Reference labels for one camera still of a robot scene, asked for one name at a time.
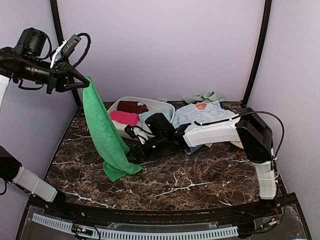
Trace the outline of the green microfiber towel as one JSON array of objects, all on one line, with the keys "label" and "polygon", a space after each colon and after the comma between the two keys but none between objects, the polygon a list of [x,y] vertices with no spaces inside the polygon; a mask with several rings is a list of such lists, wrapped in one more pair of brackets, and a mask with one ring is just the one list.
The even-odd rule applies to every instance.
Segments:
[{"label": "green microfiber towel", "polygon": [[86,80],[89,86],[83,89],[83,110],[93,144],[103,159],[104,173],[115,182],[126,175],[141,172],[140,165],[128,161],[130,148],[113,124],[92,78],[87,76]]}]

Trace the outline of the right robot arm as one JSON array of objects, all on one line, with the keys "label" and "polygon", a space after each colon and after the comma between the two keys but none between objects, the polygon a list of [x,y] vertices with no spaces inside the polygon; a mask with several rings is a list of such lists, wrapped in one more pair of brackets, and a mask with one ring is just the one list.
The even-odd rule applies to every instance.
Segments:
[{"label": "right robot arm", "polygon": [[240,114],[207,123],[184,123],[174,127],[162,113],[155,113],[146,120],[151,138],[142,137],[142,142],[127,153],[129,162],[141,164],[150,154],[161,148],[179,152],[210,143],[240,142],[246,157],[255,167],[262,201],[255,205],[255,213],[266,217],[275,208],[276,153],[273,133],[258,112],[245,108]]}]

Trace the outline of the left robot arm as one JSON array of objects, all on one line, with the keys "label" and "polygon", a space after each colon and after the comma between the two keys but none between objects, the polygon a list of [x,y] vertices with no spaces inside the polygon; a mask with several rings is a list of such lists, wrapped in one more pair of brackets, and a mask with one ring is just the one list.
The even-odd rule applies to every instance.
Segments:
[{"label": "left robot arm", "polygon": [[[72,35],[56,49],[49,47],[46,56],[42,57],[43,48],[48,43],[48,35],[33,27],[25,29],[15,47],[3,47],[0,50],[0,99],[5,98],[10,82],[18,88],[30,91],[24,81],[34,82],[38,91],[46,88],[47,94],[53,91],[64,93],[89,87],[90,82],[77,66],[87,56],[91,37],[87,33]],[[3,146],[0,148],[0,178],[7,184],[14,184],[27,194],[41,198],[51,204],[51,210],[60,218],[67,218],[71,213],[65,203],[66,196],[38,175],[25,168]]]}]

